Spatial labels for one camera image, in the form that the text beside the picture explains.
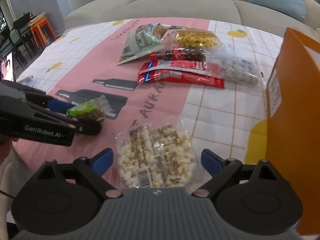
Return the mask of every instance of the lemon print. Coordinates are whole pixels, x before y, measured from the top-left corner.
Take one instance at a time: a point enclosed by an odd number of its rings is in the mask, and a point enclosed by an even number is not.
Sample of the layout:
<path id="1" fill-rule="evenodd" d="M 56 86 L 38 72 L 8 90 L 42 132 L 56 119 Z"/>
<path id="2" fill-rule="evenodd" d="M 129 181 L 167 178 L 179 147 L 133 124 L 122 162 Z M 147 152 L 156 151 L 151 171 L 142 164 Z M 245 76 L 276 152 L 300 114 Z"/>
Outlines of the lemon print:
<path id="1" fill-rule="evenodd" d="M 112 26 L 117 26 L 117 25 L 119 25 L 119 24 L 121 24 L 123 22 L 124 22 L 124 20 L 115 21 Z"/>
<path id="2" fill-rule="evenodd" d="M 77 41 L 77 40 L 79 40 L 80 38 L 75 38 L 75 39 L 73 39 L 72 41 L 70 41 L 69 43 L 72 43 L 72 42 L 74 42 L 74 41 Z"/>
<path id="3" fill-rule="evenodd" d="M 258 122 L 250 131 L 245 164 L 256 164 L 266 158 L 267 151 L 267 119 Z"/>
<path id="4" fill-rule="evenodd" d="M 48 73 L 48 72 L 50 72 L 51 70 L 54 70 L 54 69 L 60 67 L 61 65 L 62 65 L 62 62 L 58 62 L 58 63 L 54 64 L 51 68 L 49 68 L 49 69 L 46 71 L 46 73 Z"/>
<path id="5" fill-rule="evenodd" d="M 245 38 L 247 36 L 247 33 L 245 33 L 245 31 L 243 30 L 237 29 L 235 31 L 228 32 L 228 35 L 237 37 L 237 38 Z"/>
<path id="6" fill-rule="evenodd" d="M 67 34 L 64 34 L 60 38 L 56 39 L 54 43 L 57 43 L 58 41 L 62 40 L 65 36 L 67 36 Z"/>

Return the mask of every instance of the orange box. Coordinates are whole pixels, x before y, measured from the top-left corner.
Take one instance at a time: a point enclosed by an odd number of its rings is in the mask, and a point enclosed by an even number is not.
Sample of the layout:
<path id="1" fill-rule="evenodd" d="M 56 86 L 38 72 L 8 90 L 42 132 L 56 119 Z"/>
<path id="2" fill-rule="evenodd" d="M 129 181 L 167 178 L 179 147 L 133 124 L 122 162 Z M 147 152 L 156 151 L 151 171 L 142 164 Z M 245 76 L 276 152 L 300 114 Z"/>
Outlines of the orange box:
<path id="1" fill-rule="evenodd" d="M 303 203 L 297 231 L 320 234 L 320 43 L 287 28 L 267 103 L 266 158 Z"/>

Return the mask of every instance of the orange stool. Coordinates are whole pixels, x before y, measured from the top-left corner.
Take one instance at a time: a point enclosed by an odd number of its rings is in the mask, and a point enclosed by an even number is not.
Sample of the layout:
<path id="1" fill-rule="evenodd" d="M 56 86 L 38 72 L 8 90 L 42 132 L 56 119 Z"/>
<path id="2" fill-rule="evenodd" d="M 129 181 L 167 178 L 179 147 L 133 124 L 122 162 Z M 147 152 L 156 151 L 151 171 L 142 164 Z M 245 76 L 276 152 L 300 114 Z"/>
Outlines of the orange stool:
<path id="1" fill-rule="evenodd" d="M 42 47 L 43 49 L 49 45 L 49 40 L 51 40 L 51 42 L 56 40 L 56 35 L 44 14 L 45 13 L 40 14 L 29 22 L 37 47 Z"/>

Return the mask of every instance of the beige couch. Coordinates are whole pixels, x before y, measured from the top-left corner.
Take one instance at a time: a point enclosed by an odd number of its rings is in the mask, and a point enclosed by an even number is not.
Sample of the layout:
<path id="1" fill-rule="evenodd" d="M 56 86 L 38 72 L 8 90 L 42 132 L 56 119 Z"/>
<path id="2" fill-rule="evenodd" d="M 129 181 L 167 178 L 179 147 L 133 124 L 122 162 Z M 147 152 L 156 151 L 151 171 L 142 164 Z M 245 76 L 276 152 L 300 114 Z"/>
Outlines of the beige couch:
<path id="1" fill-rule="evenodd" d="M 66 19 L 66 29 L 142 17 L 192 17 L 241 24 L 283 37 L 293 27 L 320 41 L 320 4 L 305 0 L 306 24 L 247 0 L 96 0 Z"/>

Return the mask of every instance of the yellow pasta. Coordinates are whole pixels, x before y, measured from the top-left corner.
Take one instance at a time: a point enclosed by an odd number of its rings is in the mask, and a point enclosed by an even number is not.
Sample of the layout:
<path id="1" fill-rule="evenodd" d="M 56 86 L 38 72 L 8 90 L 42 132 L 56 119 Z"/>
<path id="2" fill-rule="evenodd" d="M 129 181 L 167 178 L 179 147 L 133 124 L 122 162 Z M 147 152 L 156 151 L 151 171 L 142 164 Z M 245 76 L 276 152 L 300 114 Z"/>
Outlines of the yellow pasta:
<path id="1" fill-rule="evenodd" d="M 176 43 L 186 48 L 210 48 L 215 44 L 216 36 L 213 32 L 182 29 L 177 31 Z"/>

